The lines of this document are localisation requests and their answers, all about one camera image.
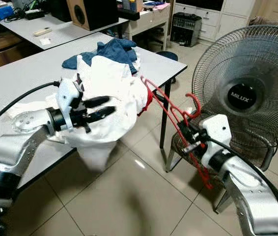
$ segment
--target fan grille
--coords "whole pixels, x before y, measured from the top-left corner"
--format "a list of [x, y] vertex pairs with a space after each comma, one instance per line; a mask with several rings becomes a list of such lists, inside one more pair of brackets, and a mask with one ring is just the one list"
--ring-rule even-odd
[[[249, 109], [228, 103], [227, 91], [240, 83], [256, 91]], [[217, 40], [199, 60], [192, 90], [207, 111], [228, 116], [234, 142], [278, 144], [278, 27], [250, 26]]]

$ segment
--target clothes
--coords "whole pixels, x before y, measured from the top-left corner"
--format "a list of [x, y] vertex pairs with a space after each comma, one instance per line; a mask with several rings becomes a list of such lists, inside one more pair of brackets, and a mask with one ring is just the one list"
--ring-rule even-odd
[[[119, 63], [128, 64], [132, 74], [136, 74], [137, 70], [133, 65], [133, 62], [137, 60], [137, 54], [132, 49], [136, 47], [136, 43], [127, 39], [114, 38], [107, 44], [98, 42], [97, 52], [95, 53], [81, 53], [83, 60], [91, 65], [92, 58], [95, 55], [103, 56], [114, 60]], [[65, 60], [62, 64], [63, 68], [77, 69], [77, 55]]]
[[[88, 109], [89, 113], [105, 106], [115, 106], [116, 111], [105, 119], [90, 123], [90, 133], [86, 133], [83, 127], [73, 128], [71, 132], [69, 130], [56, 132], [51, 139], [76, 147], [80, 157], [90, 169], [103, 171], [116, 141], [132, 129], [137, 114], [146, 106], [147, 87], [139, 77], [132, 76], [128, 64], [118, 63], [103, 56], [94, 56], [92, 66], [89, 66], [83, 57], [78, 55], [77, 73], [85, 88], [83, 100], [103, 95], [111, 97], [101, 106]], [[55, 95], [46, 99], [45, 108], [51, 105], [57, 108]], [[33, 110], [31, 103], [25, 106], [16, 104], [12, 107], [14, 115], [27, 110]]]

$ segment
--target chair leg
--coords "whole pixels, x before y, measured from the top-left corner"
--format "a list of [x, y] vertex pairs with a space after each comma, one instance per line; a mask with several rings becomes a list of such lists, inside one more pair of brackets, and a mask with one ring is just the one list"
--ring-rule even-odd
[[174, 150], [171, 149], [169, 151], [169, 155], [168, 155], [168, 158], [167, 158], [167, 164], [166, 164], [166, 167], [165, 167], [165, 171], [166, 172], [170, 172], [174, 169], [174, 167], [177, 165], [177, 163], [182, 159], [181, 157], [179, 158], [176, 158], [174, 161], [173, 161], [173, 157], [174, 157]]
[[216, 214], [222, 213], [229, 205], [232, 204], [232, 202], [233, 202], [233, 200], [232, 200], [231, 196], [229, 195], [229, 193], [227, 191], [225, 191], [221, 200], [219, 201], [219, 203], [217, 204], [217, 206], [214, 209], [215, 213]]

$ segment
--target blue stool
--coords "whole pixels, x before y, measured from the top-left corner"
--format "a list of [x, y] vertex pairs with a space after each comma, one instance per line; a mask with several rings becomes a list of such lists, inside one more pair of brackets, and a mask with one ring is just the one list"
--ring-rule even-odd
[[[157, 54], [159, 54], [163, 57], [178, 61], [178, 56], [175, 53], [168, 52], [168, 51], [160, 51], [160, 52], [157, 52]], [[173, 78], [171, 83], [172, 84], [176, 83], [176, 78]]]

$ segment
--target tile floor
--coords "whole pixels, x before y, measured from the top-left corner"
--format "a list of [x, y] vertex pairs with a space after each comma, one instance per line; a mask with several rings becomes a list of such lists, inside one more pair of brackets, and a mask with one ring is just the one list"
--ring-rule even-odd
[[[192, 73], [207, 46], [171, 43], [188, 69], [177, 77], [171, 99], [190, 106]], [[9, 236], [241, 236], [234, 205], [216, 215], [221, 189], [203, 187], [196, 169], [182, 160], [164, 171], [174, 128], [167, 123], [165, 150], [158, 147], [161, 109], [152, 104], [119, 141], [107, 169], [93, 173], [77, 153], [21, 193], [5, 217]], [[266, 175], [278, 187], [278, 153]]]

